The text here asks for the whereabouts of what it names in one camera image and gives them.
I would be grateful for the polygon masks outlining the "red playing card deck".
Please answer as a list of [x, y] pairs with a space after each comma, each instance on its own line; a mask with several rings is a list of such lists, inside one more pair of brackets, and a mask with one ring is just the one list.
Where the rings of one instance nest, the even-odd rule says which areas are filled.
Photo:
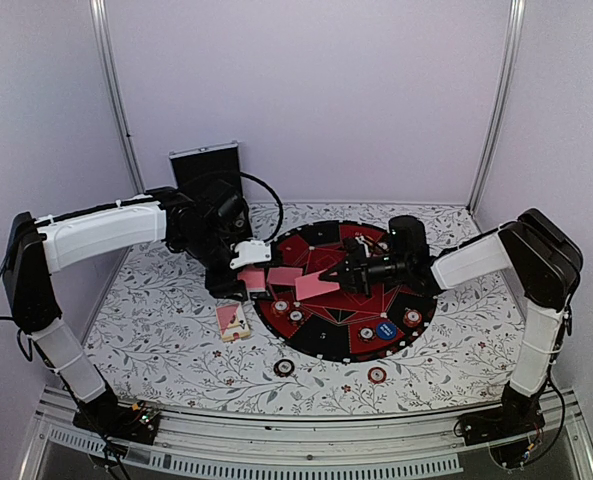
[[266, 291], [265, 270], [247, 268], [238, 273], [237, 278], [244, 282], [249, 295], [260, 294]]

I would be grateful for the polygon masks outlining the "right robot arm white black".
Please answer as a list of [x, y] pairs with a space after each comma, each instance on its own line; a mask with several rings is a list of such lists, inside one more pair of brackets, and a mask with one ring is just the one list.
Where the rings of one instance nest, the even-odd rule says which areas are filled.
[[571, 299], [579, 287], [580, 248], [540, 210], [484, 232], [433, 256], [424, 224], [410, 215], [388, 224], [388, 250], [368, 255], [347, 240], [347, 255], [318, 274], [351, 293], [369, 294], [377, 283], [398, 283], [436, 297], [488, 274], [509, 271], [524, 295], [525, 330], [518, 360], [498, 408], [463, 415], [458, 428], [470, 442], [506, 437], [544, 425], [539, 400], [551, 384], [551, 369], [571, 332]]

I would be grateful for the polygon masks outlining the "blue small blind button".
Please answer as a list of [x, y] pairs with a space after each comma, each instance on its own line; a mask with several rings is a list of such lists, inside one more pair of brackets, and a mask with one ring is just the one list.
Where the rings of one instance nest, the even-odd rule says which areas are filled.
[[395, 339], [399, 333], [396, 325], [389, 321], [380, 322], [378, 324], [378, 326], [376, 327], [375, 331], [376, 331], [376, 335], [380, 339], [387, 340], [387, 341], [391, 341], [391, 340]]

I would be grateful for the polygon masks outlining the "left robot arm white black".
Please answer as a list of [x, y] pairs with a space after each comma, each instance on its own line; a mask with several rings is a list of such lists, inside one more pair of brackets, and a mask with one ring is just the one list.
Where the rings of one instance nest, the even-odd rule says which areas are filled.
[[117, 433], [124, 412], [67, 323], [58, 298], [62, 281], [110, 263], [134, 245], [162, 243], [203, 267], [212, 297], [243, 300], [246, 289], [232, 261], [246, 213], [240, 190], [222, 178], [201, 183], [193, 195], [161, 187], [56, 216], [20, 213], [0, 264], [10, 309], [0, 321], [13, 322], [27, 336], [92, 424], [104, 434]]

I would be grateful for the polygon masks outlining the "orange chips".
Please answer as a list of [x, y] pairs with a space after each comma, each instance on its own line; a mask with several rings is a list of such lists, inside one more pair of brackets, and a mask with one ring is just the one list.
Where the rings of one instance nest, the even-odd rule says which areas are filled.
[[403, 316], [403, 323], [408, 328], [416, 328], [423, 322], [423, 316], [420, 311], [409, 309]]
[[286, 300], [276, 300], [271, 305], [271, 312], [274, 316], [283, 316], [290, 311], [290, 303]]

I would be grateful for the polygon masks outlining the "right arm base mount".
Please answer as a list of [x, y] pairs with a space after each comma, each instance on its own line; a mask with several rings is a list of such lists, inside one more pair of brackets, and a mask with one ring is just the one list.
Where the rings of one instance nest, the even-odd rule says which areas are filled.
[[523, 467], [541, 443], [545, 419], [539, 408], [521, 417], [496, 407], [458, 417], [453, 433], [466, 446], [487, 444], [496, 465]]

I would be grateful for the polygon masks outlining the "orange chip stack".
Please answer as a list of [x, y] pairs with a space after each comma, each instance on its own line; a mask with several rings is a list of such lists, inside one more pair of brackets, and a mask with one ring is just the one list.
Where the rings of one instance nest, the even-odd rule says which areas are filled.
[[381, 384], [386, 381], [387, 373], [381, 367], [372, 367], [367, 373], [368, 380], [373, 384]]

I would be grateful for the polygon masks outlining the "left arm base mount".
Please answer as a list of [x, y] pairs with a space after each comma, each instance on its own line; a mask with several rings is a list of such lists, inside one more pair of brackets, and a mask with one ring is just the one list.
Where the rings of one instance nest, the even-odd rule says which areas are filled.
[[160, 425], [160, 411], [142, 402], [125, 406], [95, 400], [78, 408], [73, 425], [99, 436], [153, 445]]

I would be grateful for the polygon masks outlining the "dark red chip stack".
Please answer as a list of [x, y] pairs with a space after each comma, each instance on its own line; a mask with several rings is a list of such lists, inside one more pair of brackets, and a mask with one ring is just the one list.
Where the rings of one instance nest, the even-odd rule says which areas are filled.
[[294, 363], [289, 359], [281, 359], [273, 366], [273, 371], [278, 377], [288, 377], [293, 374], [295, 370]]

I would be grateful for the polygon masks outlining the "single red dealt card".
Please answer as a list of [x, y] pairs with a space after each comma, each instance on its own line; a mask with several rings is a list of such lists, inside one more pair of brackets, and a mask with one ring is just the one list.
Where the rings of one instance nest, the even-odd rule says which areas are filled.
[[303, 275], [298, 267], [273, 267], [268, 270], [267, 283], [277, 286], [294, 286], [296, 279]]

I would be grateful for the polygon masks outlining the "dark chips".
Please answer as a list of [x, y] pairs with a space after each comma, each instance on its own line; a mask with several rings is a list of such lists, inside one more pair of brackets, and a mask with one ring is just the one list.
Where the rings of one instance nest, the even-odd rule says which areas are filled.
[[370, 342], [375, 338], [375, 331], [370, 327], [363, 327], [359, 330], [358, 337], [363, 342]]
[[304, 314], [299, 310], [292, 310], [288, 315], [288, 320], [290, 323], [299, 324], [303, 321]]

